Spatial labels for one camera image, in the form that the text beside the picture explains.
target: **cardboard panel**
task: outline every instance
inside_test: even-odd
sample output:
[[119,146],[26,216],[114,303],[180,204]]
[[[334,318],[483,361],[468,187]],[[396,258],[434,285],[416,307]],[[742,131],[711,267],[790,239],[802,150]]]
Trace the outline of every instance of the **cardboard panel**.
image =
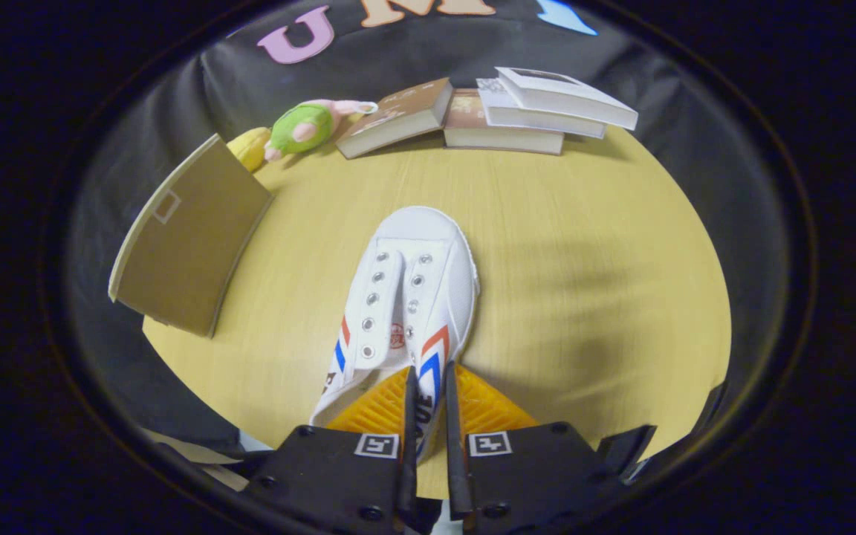
[[118,253],[108,295],[211,336],[227,285],[271,200],[214,135],[160,184]]

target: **book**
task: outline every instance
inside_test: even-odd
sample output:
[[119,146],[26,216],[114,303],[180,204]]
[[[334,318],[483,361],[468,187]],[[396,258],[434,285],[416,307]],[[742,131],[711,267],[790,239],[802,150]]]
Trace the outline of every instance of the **book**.
[[497,78],[478,78],[478,93],[488,124],[492,126],[527,126],[600,139],[606,133],[606,125],[592,119],[523,108]]
[[160,183],[118,250],[108,297],[210,337],[273,196],[214,134]]
[[499,80],[523,108],[580,115],[609,125],[636,128],[639,114],[577,79],[529,68],[496,67]]
[[444,124],[454,88],[448,78],[402,89],[378,101],[378,111],[363,116],[336,139],[346,158],[354,158]]
[[455,89],[444,120],[444,142],[450,148],[505,149],[559,155],[563,132],[518,126],[491,126],[478,89]]

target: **black cloth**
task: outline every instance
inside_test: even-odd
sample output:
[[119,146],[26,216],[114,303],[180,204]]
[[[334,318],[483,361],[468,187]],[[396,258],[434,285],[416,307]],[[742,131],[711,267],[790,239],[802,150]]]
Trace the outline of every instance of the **black cloth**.
[[109,129],[85,174],[68,230],[65,281],[82,352],[143,427],[214,447],[236,430],[177,379],[140,330],[140,315],[108,300],[108,277],[130,224],[156,187],[214,132],[230,140],[271,126],[312,98],[377,100],[442,76],[455,87],[493,77],[495,65],[572,75],[639,112],[635,136],[668,170],[702,219],[721,262],[731,305],[734,399],[774,344],[791,269],[787,216],[763,152],[726,108],[686,72],[602,18],[575,7],[589,36],[537,18],[533,0],[491,2],[492,16],[424,16],[363,28],[358,0],[333,1],[335,40],[300,63],[276,64],[257,42],[295,24],[319,2],[266,13],[174,65]]

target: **pink plush toy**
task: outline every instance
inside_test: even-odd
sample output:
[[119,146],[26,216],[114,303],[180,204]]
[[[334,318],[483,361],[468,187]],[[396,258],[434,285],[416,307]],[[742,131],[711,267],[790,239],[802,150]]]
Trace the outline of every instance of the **pink plush toy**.
[[374,102],[357,100],[309,100],[296,105],[276,120],[269,142],[265,145],[265,159],[273,162],[294,152],[315,149],[329,139],[339,128],[346,115],[375,113]]

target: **pink letter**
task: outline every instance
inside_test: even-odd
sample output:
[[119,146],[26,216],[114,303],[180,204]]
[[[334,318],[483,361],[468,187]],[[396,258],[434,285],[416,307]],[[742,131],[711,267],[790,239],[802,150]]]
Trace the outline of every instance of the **pink letter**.
[[289,43],[289,39],[286,38],[288,26],[273,31],[259,40],[257,45],[266,48],[269,57],[273,58],[276,63],[282,64],[299,63],[319,54],[336,38],[336,33],[332,30],[332,25],[329,24],[329,19],[325,17],[325,11],[328,9],[329,6],[316,7],[315,10],[296,18],[296,22],[305,23],[309,27],[309,31],[312,32],[312,41],[305,47],[296,48]]

